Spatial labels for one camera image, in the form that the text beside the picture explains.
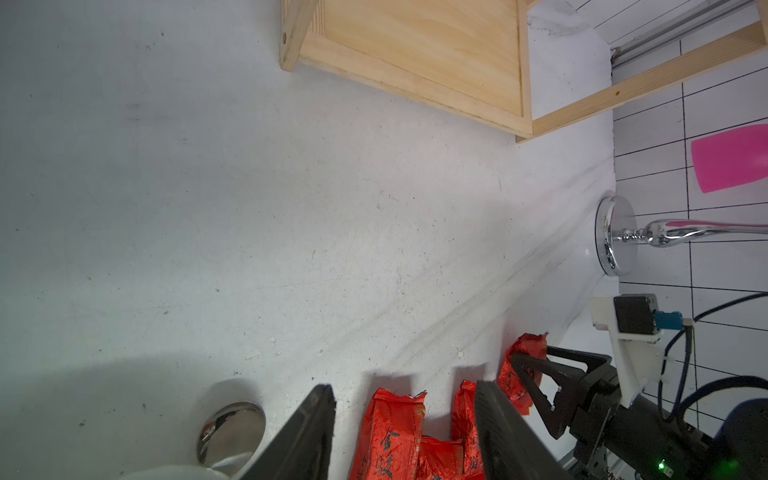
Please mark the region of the wooden two-tier shelf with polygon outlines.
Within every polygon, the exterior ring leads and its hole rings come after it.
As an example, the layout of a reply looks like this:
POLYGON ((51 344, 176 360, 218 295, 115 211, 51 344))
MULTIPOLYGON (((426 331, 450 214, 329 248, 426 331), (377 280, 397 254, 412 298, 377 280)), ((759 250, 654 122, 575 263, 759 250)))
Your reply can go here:
POLYGON ((529 1, 285 1, 279 62, 297 63, 538 138, 767 47, 760 19, 542 117, 532 113, 529 1))

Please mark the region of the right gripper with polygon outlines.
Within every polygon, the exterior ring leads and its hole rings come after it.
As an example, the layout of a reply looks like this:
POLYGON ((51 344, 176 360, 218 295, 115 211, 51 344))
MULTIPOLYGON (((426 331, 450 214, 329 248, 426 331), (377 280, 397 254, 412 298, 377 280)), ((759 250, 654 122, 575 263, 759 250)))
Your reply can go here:
POLYGON ((523 353, 512 354, 509 361, 548 433, 559 439, 570 425, 569 432, 577 440, 573 456, 582 464, 580 474, 604 474, 603 433, 621 401, 612 358, 555 346, 547 348, 547 355, 584 364, 586 374, 579 368, 523 353), (537 374, 548 377, 557 391, 546 394, 534 379, 537 374))

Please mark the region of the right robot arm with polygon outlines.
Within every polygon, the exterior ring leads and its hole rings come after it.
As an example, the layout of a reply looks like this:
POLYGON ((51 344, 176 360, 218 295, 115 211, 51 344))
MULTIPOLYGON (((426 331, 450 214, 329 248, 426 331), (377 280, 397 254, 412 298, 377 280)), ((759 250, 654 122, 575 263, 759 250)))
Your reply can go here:
POLYGON ((766 389, 754 376, 711 382, 683 400, 671 421, 644 397, 621 403, 610 357, 551 347, 537 358, 507 357, 554 438, 569 433, 573 456, 593 476, 611 452, 644 479, 764 479, 767 476, 767 401, 739 404, 710 437, 689 425, 685 412, 703 398, 736 389, 766 389))

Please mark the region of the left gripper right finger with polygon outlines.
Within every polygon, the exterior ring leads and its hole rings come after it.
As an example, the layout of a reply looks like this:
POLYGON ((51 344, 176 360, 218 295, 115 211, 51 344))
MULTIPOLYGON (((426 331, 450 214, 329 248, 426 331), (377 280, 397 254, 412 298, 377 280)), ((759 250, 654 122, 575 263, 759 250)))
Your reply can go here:
POLYGON ((496 383, 477 383, 475 416, 486 479, 570 478, 496 383))

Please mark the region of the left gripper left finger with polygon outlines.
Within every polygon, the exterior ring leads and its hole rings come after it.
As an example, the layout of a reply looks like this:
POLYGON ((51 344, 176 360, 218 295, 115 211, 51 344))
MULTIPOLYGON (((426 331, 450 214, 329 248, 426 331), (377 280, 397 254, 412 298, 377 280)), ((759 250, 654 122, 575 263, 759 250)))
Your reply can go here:
POLYGON ((332 386, 316 385, 259 458, 237 479, 328 479, 335 417, 332 386))

